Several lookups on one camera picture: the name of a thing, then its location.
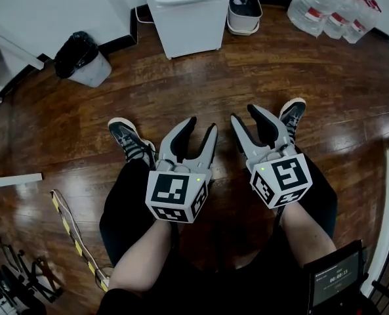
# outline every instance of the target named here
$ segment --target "black baseboard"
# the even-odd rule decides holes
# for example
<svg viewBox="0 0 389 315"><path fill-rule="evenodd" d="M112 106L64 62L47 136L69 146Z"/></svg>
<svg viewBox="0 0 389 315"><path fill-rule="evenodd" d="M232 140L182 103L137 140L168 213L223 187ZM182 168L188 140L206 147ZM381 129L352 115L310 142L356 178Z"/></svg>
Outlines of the black baseboard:
<svg viewBox="0 0 389 315"><path fill-rule="evenodd" d="M291 4L292 0L259 0L259 1L262 5L281 6L287 9ZM384 33L382 30L379 30L378 28L373 28L371 30L371 33L377 34L378 36L381 36L383 39L389 41L389 35L387 33Z"/></svg>
<svg viewBox="0 0 389 315"><path fill-rule="evenodd" d="M137 15L139 18L147 18L147 17L152 17L150 14L150 9L148 5L141 5L137 7Z"/></svg>
<svg viewBox="0 0 389 315"><path fill-rule="evenodd" d="M135 9L132 9L130 12L130 34L120 37L118 39L114 39L113 41L104 43L103 45L99 46L100 52L104 56L108 56L111 53L114 53L115 51L118 51L120 49L128 48L133 45L137 44L137 19L136 19L136 13ZM41 54L37 57L40 61L46 63L50 58L45 55ZM10 91L12 91L23 78L25 78L27 75L32 73L34 70L36 70L33 66L26 66L23 70L21 70L16 76L14 76L2 89L0 92L0 97L5 97Z"/></svg>
<svg viewBox="0 0 389 315"><path fill-rule="evenodd" d="M114 39L110 42L99 46L100 52L104 56L108 56L115 51L131 47L137 44L137 19L135 10L130 11L130 34Z"/></svg>
<svg viewBox="0 0 389 315"><path fill-rule="evenodd" d="M40 61L42 61L43 63L46 63L47 61L49 61L51 59L50 57L48 57L45 54L41 54L37 58ZM20 72L18 72L18 74L16 76L14 76L5 85L5 87L2 89L2 91L0 91L0 97L1 98L5 97L10 91L12 91L15 88L15 86L17 84L19 84L19 82L21 82L21 80L23 80L23 78L25 78L27 75L32 73L34 70L36 70L36 69L33 66L27 65L24 69L22 69Z"/></svg>

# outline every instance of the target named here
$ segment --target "gray sneaker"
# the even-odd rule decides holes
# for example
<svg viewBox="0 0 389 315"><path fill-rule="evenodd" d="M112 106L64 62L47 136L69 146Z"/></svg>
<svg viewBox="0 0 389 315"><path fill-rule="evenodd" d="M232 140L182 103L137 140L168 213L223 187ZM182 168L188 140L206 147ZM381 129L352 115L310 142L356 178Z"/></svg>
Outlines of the gray sneaker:
<svg viewBox="0 0 389 315"><path fill-rule="evenodd" d="M294 98L284 104L280 110L279 119L285 124L293 144L295 144L295 134L299 120L304 115L305 109L305 100L302 98Z"/></svg>
<svg viewBox="0 0 389 315"><path fill-rule="evenodd" d="M150 169L155 169L155 145L149 140L140 138L130 120L113 118L108 122L108 129L124 150L127 162L142 158Z"/></svg>

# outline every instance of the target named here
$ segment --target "trash can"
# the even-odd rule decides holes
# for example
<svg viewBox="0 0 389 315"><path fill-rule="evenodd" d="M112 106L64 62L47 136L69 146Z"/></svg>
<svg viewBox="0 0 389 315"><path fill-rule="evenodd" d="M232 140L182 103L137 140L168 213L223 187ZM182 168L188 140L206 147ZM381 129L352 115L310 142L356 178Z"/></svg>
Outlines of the trash can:
<svg viewBox="0 0 389 315"><path fill-rule="evenodd" d="M110 63L84 31L73 33L54 58L54 68L60 78L98 87L111 73Z"/></svg>
<svg viewBox="0 0 389 315"><path fill-rule="evenodd" d="M236 35L251 35L259 27L262 9L259 0L229 0L228 28Z"/></svg>

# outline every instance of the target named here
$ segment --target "yellow and black caution tape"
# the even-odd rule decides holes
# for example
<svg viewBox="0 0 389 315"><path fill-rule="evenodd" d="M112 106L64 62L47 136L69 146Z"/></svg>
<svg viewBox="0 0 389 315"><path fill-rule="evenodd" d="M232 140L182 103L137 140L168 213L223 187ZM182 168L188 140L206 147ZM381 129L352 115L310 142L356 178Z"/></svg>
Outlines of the yellow and black caution tape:
<svg viewBox="0 0 389 315"><path fill-rule="evenodd" d="M62 219L63 226L66 229L66 232L68 233L68 235L69 235L70 239L72 240L73 244L75 244L77 253L79 254L80 257L82 257L85 260L86 264L89 267L89 270L92 272L92 274L94 275L95 279L100 283L101 288L105 292L107 292L108 291L107 285L105 284L104 280L101 279L98 276L98 274L97 274L97 271L99 271L99 269L95 268L94 265L92 264L92 262L88 259L88 257L86 256L86 254L82 250L82 247L83 247L82 245L83 244L81 245L79 243L79 240L74 236L74 234L70 230L70 226L69 226L66 218L64 217L64 214L63 214L63 212L62 212L62 210L60 208L60 205L58 203L56 195L54 194L54 191L51 192L51 199L52 199L52 202L54 204L54 207L56 208L58 214L60 215L60 218Z"/></svg>

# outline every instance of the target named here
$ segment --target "cable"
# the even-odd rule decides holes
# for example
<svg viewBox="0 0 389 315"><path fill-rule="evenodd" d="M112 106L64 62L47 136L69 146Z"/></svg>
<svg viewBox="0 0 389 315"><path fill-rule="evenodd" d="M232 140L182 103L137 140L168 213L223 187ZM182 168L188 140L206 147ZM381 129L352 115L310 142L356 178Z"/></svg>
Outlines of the cable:
<svg viewBox="0 0 389 315"><path fill-rule="evenodd" d="M277 209L276 219L274 220L273 224L273 233L275 233L279 227L281 214L283 213L283 210L285 210L285 207L286 205L282 205L279 209Z"/></svg>
<svg viewBox="0 0 389 315"><path fill-rule="evenodd" d="M152 21L140 21L139 15L137 15L137 7L135 8L136 10L136 19L141 23L141 24L155 24L155 22Z"/></svg>
<svg viewBox="0 0 389 315"><path fill-rule="evenodd" d="M83 247L83 249L88 253L89 257L91 258L91 260L93 261L94 265L95 265L95 268L96 270L100 273L100 275L105 279L105 280L108 280L107 276L103 273L103 271L99 268L99 266L97 265L94 257L91 255L91 252L89 252L89 250L86 248L85 244L83 243L83 240L82 240L82 237L81 237L81 232L79 230L79 228L77 227L76 225L76 222L75 222L75 219L72 215L72 213L70 212L70 209L69 209L69 205L67 204L66 200L63 198L63 195L60 194L60 196L57 194L56 192L57 190L53 190L53 194L56 196L56 199L58 201L58 203L62 206L62 208L68 212L70 218L72 219L72 225L73 225L73 229L75 230L75 233L76 233L76 236L77 236L77 239L79 239L79 241L81 242L81 245Z"/></svg>
<svg viewBox="0 0 389 315"><path fill-rule="evenodd" d="M103 269L105 269L105 268L114 269L113 266L103 266L103 267L100 268L100 272L103 271ZM99 289L104 290L104 289L102 288L101 284L99 283L99 278L97 279L97 278L95 277L95 284L96 284L96 286L97 286Z"/></svg>

